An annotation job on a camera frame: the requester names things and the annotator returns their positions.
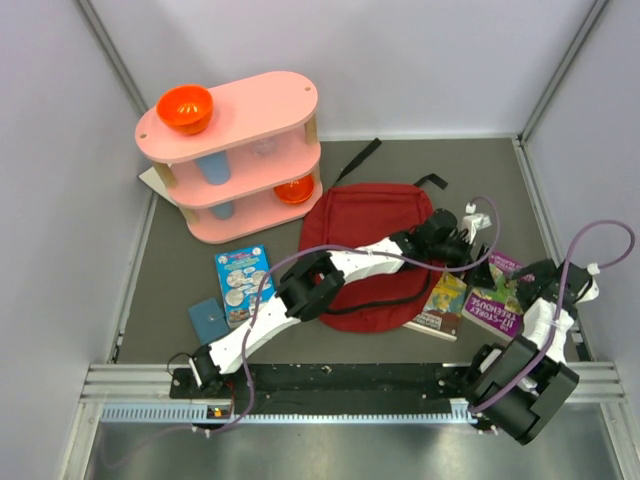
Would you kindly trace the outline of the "purple treehouse book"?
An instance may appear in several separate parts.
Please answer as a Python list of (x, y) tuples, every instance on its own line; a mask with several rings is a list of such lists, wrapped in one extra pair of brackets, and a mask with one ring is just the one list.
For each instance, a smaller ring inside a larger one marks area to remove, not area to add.
[(489, 257), (489, 269), (494, 288), (474, 287), (462, 308), (462, 317), (510, 341), (522, 332), (524, 310), (516, 297), (516, 281), (506, 275), (522, 267), (510, 257), (494, 251)]

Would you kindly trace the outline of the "red backpack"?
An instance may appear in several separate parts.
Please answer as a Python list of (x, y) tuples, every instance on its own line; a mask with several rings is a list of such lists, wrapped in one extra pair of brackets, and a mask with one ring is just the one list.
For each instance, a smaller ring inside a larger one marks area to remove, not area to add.
[[(304, 217), (299, 248), (323, 244), (370, 245), (422, 224), (433, 213), (423, 190), (448, 182), (431, 173), (409, 184), (358, 183), (328, 189)], [(380, 333), (405, 325), (421, 313), (441, 274), (409, 266), (344, 286), (319, 320), (343, 332)]]

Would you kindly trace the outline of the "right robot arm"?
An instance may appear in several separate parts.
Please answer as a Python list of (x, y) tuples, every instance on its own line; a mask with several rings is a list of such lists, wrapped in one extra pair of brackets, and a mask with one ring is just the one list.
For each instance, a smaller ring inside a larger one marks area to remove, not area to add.
[(524, 311), (524, 327), (507, 345), (485, 345), (474, 357), (463, 386), (472, 414), (521, 445), (539, 435), (578, 386), (564, 344), (577, 305), (599, 294), (598, 272), (547, 259), (505, 275)]

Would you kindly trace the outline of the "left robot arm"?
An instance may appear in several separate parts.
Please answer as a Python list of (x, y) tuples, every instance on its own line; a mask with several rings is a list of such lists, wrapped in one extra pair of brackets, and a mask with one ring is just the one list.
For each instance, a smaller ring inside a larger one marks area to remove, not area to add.
[(189, 355), (188, 366), (172, 373), (175, 386), (194, 387), (216, 396), (226, 376), (237, 372), (255, 351), (282, 331), (324, 314), (340, 290), (379, 275), (394, 275), (411, 265), (428, 272), (465, 272), (480, 264), (469, 260), (477, 233), (492, 225), (490, 216), (466, 207), (458, 220), (438, 209), (424, 223), (358, 248), (321, 245), (294, 256), (275, 294), (258, 303), (250, 320), (225, 337)]

